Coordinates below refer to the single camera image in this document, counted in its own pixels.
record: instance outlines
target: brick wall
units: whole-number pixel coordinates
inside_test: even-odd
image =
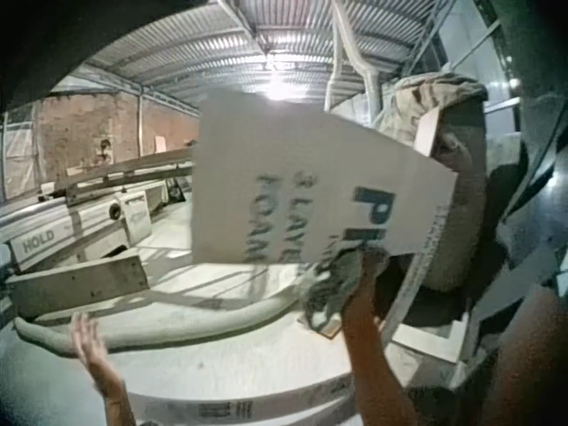
[[[41,147],[47,182],[64,176],[72,167],[89,165],[102,139],[111,141],[114,162],[138,157],[138,99],[126,93],[77,94],[49,97],[38,102],[34,136]],[[143,103],[143,153],[155,150],[154,137],[166,138],[168,150],[197,138],[192,117]]]
[[[146,99],[142,104],[142,123],[143,155],[155,152],[156,136],[166,139],[166,147],[170,151],[182,148],[192,139],[197,140],[199,134],[197,120]]]

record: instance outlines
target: hand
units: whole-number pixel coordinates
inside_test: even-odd
[[[71,340],[75,353],[107,400],[119,400],[124,393],[121,376],[108,361],[105,343],[99,338],[99,324],[86,313],[71,318]]]
[[[357,288],[345,302],[343,322],[375,319],[375,280],[389,265],[389,256],[384,251],[365,251],[361,259],[362,274]]]

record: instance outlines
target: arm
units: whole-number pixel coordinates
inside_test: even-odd
[[[364,256],[363,276],[342,312],[355,399],[366,426],[415,425],[417,415],[413,404],[387,364],[375,325],[373,298],[379,260],[376,255]]]
[[[124,381],[110,364],[107,348],[99,338],[98,323],[84,313],[71,319],[75,353],[91,375],[105,403],[107,426],[136,426]]]
[[[547,424],[544,414],[550,408],[557,418],[564,415],[561,404],[547,403],[568,383],[567,329],[564,301],[552,289],[535,286],[501,337],[480,424]]]

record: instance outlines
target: raised hand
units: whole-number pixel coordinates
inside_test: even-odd
[[[99,324],[86,313],[71,318],[71,340],[75,353],[85,366],[99,392],[107,400],[120,400],[124,385],[118,371],[108,360],[105,343],[99,338]]]

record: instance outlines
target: wooden board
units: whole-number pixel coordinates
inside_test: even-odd
[[[124,255],[7,280],[11,299],[21,317],[94,304],[148,289],[138,254]]]
[[[113,173],[132,172],[133,170],[138,169],[148,169],[179,162],[189,162],[192,160],[191,152],[191,148],[181,148],[174,151],[167,151],[165,153],[145,155],[144,157],[127,160],[126,162],[118,162],[110,166],[98,167],[78,175],[63,177],[55,183],[55,191],[66,189],[69,186],[76,185],[80,182],[103,178]]]

